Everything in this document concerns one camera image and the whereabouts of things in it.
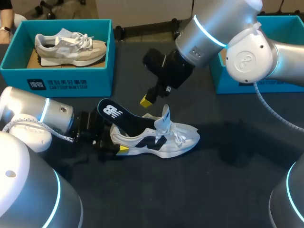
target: white cable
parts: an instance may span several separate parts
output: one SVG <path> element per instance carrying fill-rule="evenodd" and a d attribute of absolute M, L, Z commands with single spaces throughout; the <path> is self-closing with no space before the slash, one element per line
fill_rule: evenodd
<path fill-rule="evenodd" d="M 284 119 L 283 117 L 281 117 L 278 113 L 276 113 L 276 112 L 267 104 L 267 102 L 266 102 L 266 101 L 264 100 L 264 98 L 262 97 L 262 95 L 261 95 L 261 93 L 260 93 L 260 91 L 259 91 L 259 89 L 258 89 L 258 87 L 257 87 L 257 83 L 256 83 L 256 82 L 253 84 L 253 86 L 255 87 L 255 90 L 256 90 L 256 94 L 257 94 L 258 99 L 262 102 L 262 104 L 264 105 L 264 107 L 265 107 L 268 111 L 270 111 L 270 113 L 271 113 L 272 115 L 275 116 L 275 118 L 277 118 L 278 120 L 280 120 L 280 121 L 282 121 L 283 123 L 285 123 L 287 126 L 293 128 L 293 129 L 295 129 L 295 130 L 297 130 L 297 131 L 304 132 L 304 129 L 303 129 L 302 127 L 298 127 L 298 126 L 292 124 L 291 122 L 287 121 L 286 119 Z"/>
<path fill-rule="evenodd" d="M 16 123 L 20 123 L 20 122 L 32 122 L 35 124 L 39 124 L 41 127 L 43 127 L 45 130 L 47 130 L 48 132 L 52 133 L 53 135 L 55 135 L 56 137 L 58 137 L 59 139 L 63 139 L 69 142 L 73 142 L 73 138 L 70 137 L 66 137 L 64 135 L 61 135 L 57 132 L 55 132 L 52 128 L 50 128 L 49 126 L 47 126 L 46 124 L 37 121 L 37 120 L 33 120 L 33 119 L 29 119 L 29 118 L 22 118 L 22 119 L 17 119 L 14 121 L 9 122 L 7 125 L 5 125 L 5 127 L 3 128 L 3 132 L 7 132 L 13 125 L 15 125 Z"/>

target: shoe sole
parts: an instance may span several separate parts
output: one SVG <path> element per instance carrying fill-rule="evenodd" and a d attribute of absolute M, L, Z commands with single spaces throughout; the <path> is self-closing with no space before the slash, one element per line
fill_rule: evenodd
<path fill-rule="evenodd" d="M 139 154 L 143 154 L 143 153 L 151 153 L 160 158 L 167 159 L 167 158 L 174 158 L 174 157 L 180 156 L 180 155 L 190 151 L 195 146 L 196 146 L 196 144 L 189 147 L 186 151 L 177 151 L 177 152 L 160 152 L 160 151 L 151 150 L 148 148 L 132 148 L 132 147 L 130 148 L 129 147 L 128 152 L 120 153 L 120 154 L 117 154 L 116 156 L 135 156 L 135 155 L 139 155 Z"/>
<path fill-rule="evenodd" d="M 40 64 L 43 67 L 50 67 L 50 66 L 59 66 L 62 64 L 72 64 L 76 67 L 85 67 L 88 65 L 91 65 L 95 62 L 97 62 L 98 60 L 102 59 L 105 56 L 105 54 L 103 54 L 102 56 L 98 56 L 94 59 L 91 60 L 87 60 L 87 61 L 76 61 L 76 60 L 72 60 L 72 59 L 64 59 L 64 58 L 41 58 L 41 62 Z"/>

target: white wall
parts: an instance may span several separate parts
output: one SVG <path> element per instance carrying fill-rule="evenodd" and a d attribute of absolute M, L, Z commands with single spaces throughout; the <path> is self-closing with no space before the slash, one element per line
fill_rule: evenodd
<path fill-rule="evenodd" d="M 192 0 L 96 0 L 98 16 L 131 27 L 191 17 Z"/>
<path fill-rule="evenodd" d="M 200 10 L 208 4 L 210 1 L 216 0 L 195 0 L 193 15 L 199 13 Z M 266 13 L 277 12 L 280 8 L 282 0 L 262 0 L 263 9 Z M 303 0 L 285 0 L 282 6 L 282 12 L 294 12 L 300 10 L 304 12 L 304 1 Z"/>

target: beige sneaker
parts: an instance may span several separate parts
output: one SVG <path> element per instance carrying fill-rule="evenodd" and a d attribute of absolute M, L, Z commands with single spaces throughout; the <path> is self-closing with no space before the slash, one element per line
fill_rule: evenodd
<path fill-rule="evenodd" d="M 37 34 L 35 49 L 41 57 L 42 66 L 73 64 L 85 67 L 102 59 L 106 54 L 106 43 L 92 40 L 87 34 L 62 29 L 54 36 Z"/>

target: shoe tongue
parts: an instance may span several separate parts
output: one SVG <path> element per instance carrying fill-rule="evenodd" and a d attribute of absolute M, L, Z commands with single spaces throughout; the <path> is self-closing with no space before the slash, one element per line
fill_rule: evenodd
<path fill-rule="evenodd" d="M 162 110 L 162 117 L 154 122 L 154 127 L 158 131 L 165 131 L 167 126 L 170 125 L 170 122 L 169 106 L 165 104 Z"/>
<path fill-rule="evenodd" d="M 71 44 L 75 44 L 77 42 L 76 39 L 73 39 L 73 38 L 66 38 L 66 37 L 56 37 L 55 38 L 55 45 L 57 45 L 60 41 L 66 41 L 68 43 L 71 43 Z"/>

